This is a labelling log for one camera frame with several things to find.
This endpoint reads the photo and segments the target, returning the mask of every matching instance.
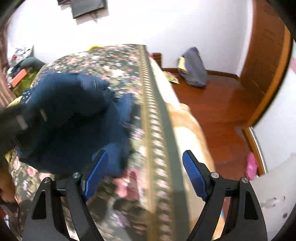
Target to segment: gray fabric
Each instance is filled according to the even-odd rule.
[[[186,83],[194,87],[205,87],[208,82],[208,75],[197,48],[188,49],[182,57],[185,58],[187,73],[181,70],[179,70],[179,73],[185,78]]]
[[[41,69],[43,65],[45,65],[45,63],[40,61],[36,57],[28,57],[28,58],[25,58],[20,63],[20,68],[24,69],[24,68],[27,68],[27,67],[36,67],[37,69]]]

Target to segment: wooden floor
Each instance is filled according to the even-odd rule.
[[[209,78],[207,87],[198,89],[178,76],[180,84],[173,84],[173,88],[201,125],[216,171],[224,178],[238,180],[245,176],[250,152],[242,127],[258,103],[237,80],[213,75]]]

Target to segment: floral blanket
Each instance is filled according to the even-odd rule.
[[[181,165],[167,114],[143,45],[117,45],[65,56],[45,65],[32,87],[52,72],[82,72],[110,82],[117,96],[133,93],[136,110],[131,126],[133,153],[122,177],[104,177],[87,206],[105,240],[185,240],[189,221]],[[50,173],[41,173],[19,161],[10,162],[21,207],[21,223],[34,194]],[[78,239],[67,201],[64,214],[72,238]]]

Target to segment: navy blue towel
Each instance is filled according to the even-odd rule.
[[[100,149],[109,155],[106,174],[118,175],[130,153],[131,94],[115,98],[109,83],[86,74],[47,74],[25,94],[27,108],[47,121],[30,132],[20,161],[51,173],[83,172]]]

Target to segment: purple bag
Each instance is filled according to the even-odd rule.
[[[208,82],[208,75],[197,48],[188,49],[182,57],[185,58],[187,73],[179,69],[178,71],[185,78],[186,83],[194,87],[205,87]]]

